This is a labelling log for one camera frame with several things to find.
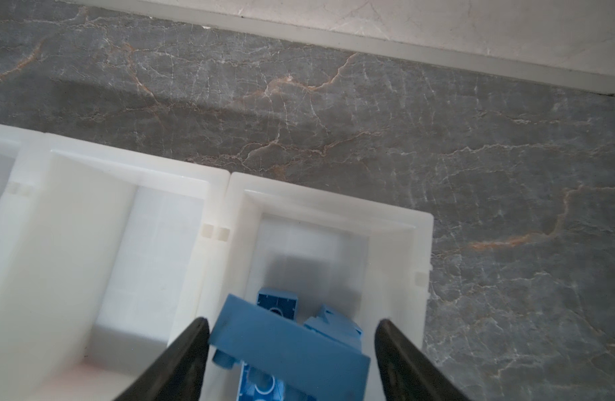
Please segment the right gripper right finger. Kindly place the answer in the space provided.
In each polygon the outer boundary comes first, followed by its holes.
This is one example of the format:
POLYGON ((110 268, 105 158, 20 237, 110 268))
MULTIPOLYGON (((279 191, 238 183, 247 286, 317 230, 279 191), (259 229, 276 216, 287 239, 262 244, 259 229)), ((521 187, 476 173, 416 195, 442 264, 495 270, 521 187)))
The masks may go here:
POLYGON ((374 348, 387 400, 469 400, 390 320, 379 322, 374 348))

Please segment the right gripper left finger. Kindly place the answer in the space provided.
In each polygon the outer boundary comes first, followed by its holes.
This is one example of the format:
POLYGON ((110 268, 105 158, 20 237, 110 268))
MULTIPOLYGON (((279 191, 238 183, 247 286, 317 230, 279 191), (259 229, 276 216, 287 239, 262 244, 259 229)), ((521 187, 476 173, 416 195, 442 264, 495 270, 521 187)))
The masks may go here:
POLYGON ((170 346, 115 399, 189 400, 200 399, 210 348, 210 325, 196 318, 170 346))

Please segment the blue brick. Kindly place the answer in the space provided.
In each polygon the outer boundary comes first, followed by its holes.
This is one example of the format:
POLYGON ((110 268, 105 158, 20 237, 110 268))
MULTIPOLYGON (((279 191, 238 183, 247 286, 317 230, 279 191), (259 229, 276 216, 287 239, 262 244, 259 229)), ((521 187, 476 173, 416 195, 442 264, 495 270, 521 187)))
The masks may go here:
POLYGON ((316 316, 309 317, 303 326, 358 353, 362 352, 362 329, 347 316, 326 304, 320 307, 316 316))
POLYGON ((257 294, 257 306, 295 321, 297 318, 298 297, 292 292, 265 287, 257 294))
POLYGON ((237 400, 315 400, 273 376, 268 377, 263 386, 259 386, 251 381, 251 370, 249 364, 242 364, 237 400))
POLYGON ((273 376, 315 400, 365 396, 370 357, 240 297, 227 297, 209 343, 215 365, 249 364, 259 386, 273 376))

